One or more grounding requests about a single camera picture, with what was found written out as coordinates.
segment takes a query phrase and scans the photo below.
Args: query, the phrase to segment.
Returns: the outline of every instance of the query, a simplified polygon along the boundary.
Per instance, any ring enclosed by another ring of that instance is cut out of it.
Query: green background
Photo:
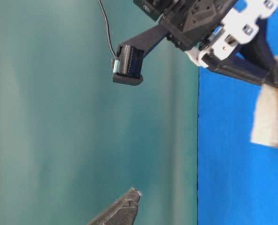
[[[104,0],[116,45],[155,23]],[[198,69],[164,40],[111,82],[96,0],[0,0],[0,225],[85,225],[135,186],[136,225],[197,223]]]

